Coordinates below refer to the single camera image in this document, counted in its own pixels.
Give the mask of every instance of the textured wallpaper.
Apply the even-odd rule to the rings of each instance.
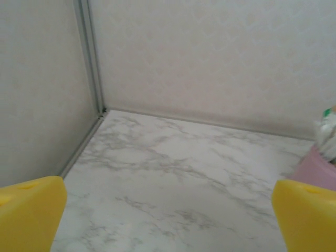
[[[0,186],[56,174],[96,118],[72,1],[4,0]]]
[[[110,108],[311,137],[336,104],[335,0],[91,5]]]

